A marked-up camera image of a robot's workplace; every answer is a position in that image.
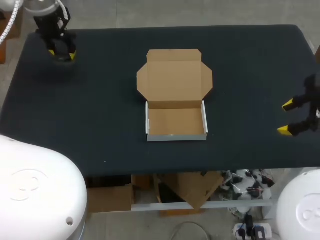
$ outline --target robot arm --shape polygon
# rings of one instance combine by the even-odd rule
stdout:
[[[4,0],[0,2],[0,9],[12,11],[12,17],[0,37],[0,44],[8,35],[18,13],[24,3],[27,12],[33,15],[38,26],[36,31],[44,41],[48,52],[60,62],[71,62],[76,55],[75,35],[67,32],[66,26],[71,16],[69,10],[61,0]],[[67,50],[61,50],[56,43],[62,42]]]

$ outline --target box lid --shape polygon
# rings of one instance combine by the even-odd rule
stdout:
[[[137,73],[137,89],[149,102],[202,101],[213,73],[197,49],[150,50]]]

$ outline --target black tablecloth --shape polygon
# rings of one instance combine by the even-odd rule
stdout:
[[[293,25],[76,31],[74,64],[53,63],[31,34],[0,133],[69,157],[84,176],[320,166],[319,134],[282,136],[307,117],[282,105],[319,68]],[[206,141],[147,142],[137,71],[149,49],[199,49],[213,70]]]

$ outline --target open cardboard box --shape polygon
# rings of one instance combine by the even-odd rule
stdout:
[[[203,98],[213,88],[213,73],[197,49],[150,50],[137,73],[137,89],[147,99],[148,141],[206,140]]]

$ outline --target cardboard sheet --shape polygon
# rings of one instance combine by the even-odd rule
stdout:
[[[194,209],[200,209],[223,182],[219,172],[160,174],[159,179]]]

